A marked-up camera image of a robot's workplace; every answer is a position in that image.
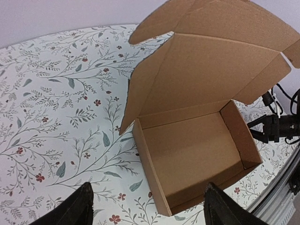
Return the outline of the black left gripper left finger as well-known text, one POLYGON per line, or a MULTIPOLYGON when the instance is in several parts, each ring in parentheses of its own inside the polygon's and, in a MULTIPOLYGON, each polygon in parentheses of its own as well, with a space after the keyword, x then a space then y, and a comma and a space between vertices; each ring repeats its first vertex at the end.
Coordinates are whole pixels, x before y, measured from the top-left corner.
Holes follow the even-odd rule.
POLYGON ((31 225, 92 225, 93 199, 92 186, 85 182, 59 206, 31 225))

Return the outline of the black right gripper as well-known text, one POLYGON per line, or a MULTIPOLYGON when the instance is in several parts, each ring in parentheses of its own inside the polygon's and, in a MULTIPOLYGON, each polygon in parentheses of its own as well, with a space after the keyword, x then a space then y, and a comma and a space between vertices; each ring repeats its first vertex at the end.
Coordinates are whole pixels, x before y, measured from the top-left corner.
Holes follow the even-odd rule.
POLYGON ((258 124, 263 124, 263 132, 250 129, 252 137, 258 141, 268 143, 269 141, 279 142, 279 138, 284 137, 292 140, 300 136, 300 117, 296 115, 285 115, 280 118, 277 115, 263 115, 247 124, 252 128, 258 124))

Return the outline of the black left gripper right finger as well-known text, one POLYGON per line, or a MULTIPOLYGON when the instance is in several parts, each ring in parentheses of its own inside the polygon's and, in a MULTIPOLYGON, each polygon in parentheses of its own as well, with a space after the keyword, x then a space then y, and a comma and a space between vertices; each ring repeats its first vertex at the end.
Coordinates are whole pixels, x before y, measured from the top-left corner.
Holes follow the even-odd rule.
POLYGON ((207 225, 265 225, 210 182, 204 192, 204 218, 207 225))

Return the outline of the brown cardboard box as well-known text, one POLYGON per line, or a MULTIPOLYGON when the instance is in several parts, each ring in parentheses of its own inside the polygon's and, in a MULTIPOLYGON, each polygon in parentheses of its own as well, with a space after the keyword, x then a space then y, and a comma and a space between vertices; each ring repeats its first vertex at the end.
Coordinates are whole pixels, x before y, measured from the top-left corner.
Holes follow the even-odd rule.
POLYGON ((248 0, 170 0, 132 33, 173 35, 134 69, 120 132, 133 136, 159 214, 203 201, 262 163, 236 101, 251 104, 300 66, 300 35, 248 0))

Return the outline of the floral patterned table mat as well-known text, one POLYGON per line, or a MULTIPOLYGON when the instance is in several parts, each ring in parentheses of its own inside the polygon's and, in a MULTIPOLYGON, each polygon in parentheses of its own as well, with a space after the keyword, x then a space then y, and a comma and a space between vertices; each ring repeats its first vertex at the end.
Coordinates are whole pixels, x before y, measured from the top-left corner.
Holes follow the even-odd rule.
POLYGON ((38 37, 0 51, 0 222, 28 225, 78 187, 96 225, 203 225, 197 205, 154 205, 131 131, 119 129, 132 69, 171 33, 133 46, 134 24, 38 37))

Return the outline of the aluminium front rail frame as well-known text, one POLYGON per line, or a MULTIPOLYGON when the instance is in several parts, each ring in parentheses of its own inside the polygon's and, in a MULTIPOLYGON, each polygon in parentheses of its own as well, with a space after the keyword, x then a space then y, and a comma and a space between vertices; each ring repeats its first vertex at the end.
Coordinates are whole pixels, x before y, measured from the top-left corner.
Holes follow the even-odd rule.
POLYGON ((300 165, 300 147, 291 154, 286 164, 247 210, 269 225, 286 225, 294 215, 297 196, 289 181, 300 165))

